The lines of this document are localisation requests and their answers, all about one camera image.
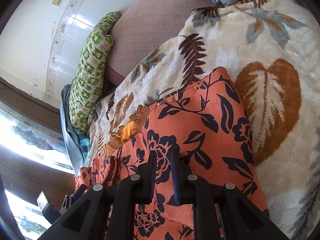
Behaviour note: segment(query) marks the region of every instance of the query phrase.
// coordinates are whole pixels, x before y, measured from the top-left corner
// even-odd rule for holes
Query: orange fabric
[[[81,169],[76,187],[112,185],[132,175],[137,166],[157,154],[153,202],[137,205],[135,240],[194,239],[191,205],[177,206],[170,163],[172,154],[188,163],[209,183],[232,182],[262,211],[267,205],[252,159],[252,134],[244,106],[222,68],[199,82],[150,106],[144,128],[110,158],[100,156]]]

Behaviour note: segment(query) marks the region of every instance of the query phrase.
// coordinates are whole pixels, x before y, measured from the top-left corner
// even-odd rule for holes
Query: leaf patterned blanket
[[[147,55],[94,107],[90,159],[139,105],[223,66],[252,124],[254,163],[271,219],[289,238],[306,239],[320,218],[319,38],[320,27],[300,0],[194,10],[177,37]]]

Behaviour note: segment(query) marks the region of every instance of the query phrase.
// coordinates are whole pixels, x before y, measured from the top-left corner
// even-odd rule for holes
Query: pink quilted cushion
[[[210,0],[139,0],[114,25],[105,76],[119,85],[154,48],[177,36],[191,11]]]

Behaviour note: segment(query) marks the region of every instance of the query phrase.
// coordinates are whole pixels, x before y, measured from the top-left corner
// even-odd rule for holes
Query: green and white patterned pillow
[[[81,132],[88,129],[89,113],[101,94],[105,61],[113,44],[108,32],[120,16],[120,12],[110,12],[103,17],[91,31],[81,50],[69,99],[71,123]]]

